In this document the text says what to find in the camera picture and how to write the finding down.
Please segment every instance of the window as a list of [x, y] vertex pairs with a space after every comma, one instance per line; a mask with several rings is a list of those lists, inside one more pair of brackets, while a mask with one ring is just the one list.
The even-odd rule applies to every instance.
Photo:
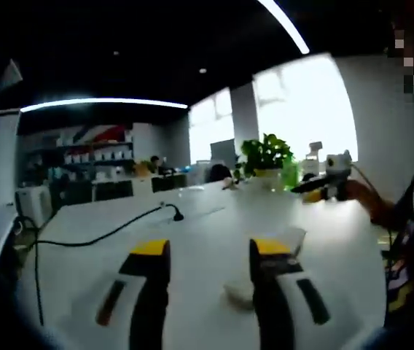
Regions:
[[303, 58], [254, 77], [259, 134], [274, 133], [303, 160], [321, 141], [319, 159], [348, 149], [358, 159], [353, 112], [338, 67], [329, 55]]
[[210, 145], [234, 139], [230, 90], [224, 89], [191, 107], [190, 110], [191, 164], [210, 160]]

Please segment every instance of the led light strip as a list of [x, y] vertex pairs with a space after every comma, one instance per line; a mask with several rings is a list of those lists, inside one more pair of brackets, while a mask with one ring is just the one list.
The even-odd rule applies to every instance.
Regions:
[[141, 100], [137, 98], [74, 98], [71, 100], [62, 100], [62, 101], [53, 101], [45, 102], [43, 104], [34, 104], [32, 106], [23, 107], [20, 109], [22, 113], [35, 111], [36, 109], [41, 109], [45, 107], [53, 106], [66, 106], [69, 104], [99, 104], [99, 103], [112, 103], [112, 104], [148, 104], [151, 106], [164, 106], [164, 107], [173, 107], [186, 109], [186, 104], [175, 104], [173, 102], [164, 102], [164, 101], [153, 101], [153, 100]]
[[294, 24], [288, 18], [288, 16], [283, 12], [283, 10], [274, 2], [274, 0], [257, 0], [265, 7], [270, 14], [275, 17], [275, 19], [281, 24], [283, 28], [285, 28], [286, 32], [290, 35], [293, 39], [294, 43], [300, 49], [303, 55], [307, 55], [309, 53], [309, 47], [304, 42], [299, 31], [297, 31]]

